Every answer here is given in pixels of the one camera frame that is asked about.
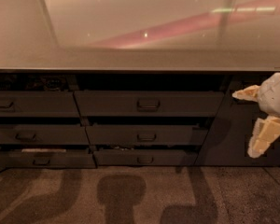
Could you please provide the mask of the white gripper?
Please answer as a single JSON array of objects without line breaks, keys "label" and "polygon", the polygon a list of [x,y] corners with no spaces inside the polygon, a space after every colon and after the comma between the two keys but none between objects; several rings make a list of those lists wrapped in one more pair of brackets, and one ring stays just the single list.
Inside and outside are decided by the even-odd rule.
[{"label": "white gripper", "polygon": [[253,85],[235,91],[232,97],[238,100],[258,101],[260,110],[270,115],[266,119],[256,120],[248,144],[248,156],[259,158],[280,137],[280,73],[274,73],[260,87]]}]

